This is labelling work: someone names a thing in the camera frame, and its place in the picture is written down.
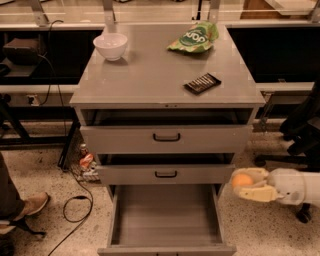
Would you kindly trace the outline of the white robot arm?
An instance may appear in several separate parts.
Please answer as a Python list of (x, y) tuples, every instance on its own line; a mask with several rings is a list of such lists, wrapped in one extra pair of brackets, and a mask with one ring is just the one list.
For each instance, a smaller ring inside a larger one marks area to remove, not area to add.
[(240, 168), (231, 176), (233, 192), (242, 199), (284, 205), (320, 205), (320, 174), (296, 169)]

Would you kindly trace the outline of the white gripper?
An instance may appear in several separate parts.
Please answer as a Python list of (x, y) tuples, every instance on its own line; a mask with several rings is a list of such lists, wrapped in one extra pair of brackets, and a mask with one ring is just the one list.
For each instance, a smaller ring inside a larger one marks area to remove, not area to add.
[(239, 174), (250, 176), (254, 182), (260, 182), (268, 177), (267, 183), (271, 185), (254, 188), (236, 187), (234, 193), (242, 199), (257, 202), (276, 200), (285, 205), (299, 205), (305, 198), (303, 175), (295, 169), (277, 168), (269, 174), (264, 168), (239, 168), (232, 173), (231, 178)]

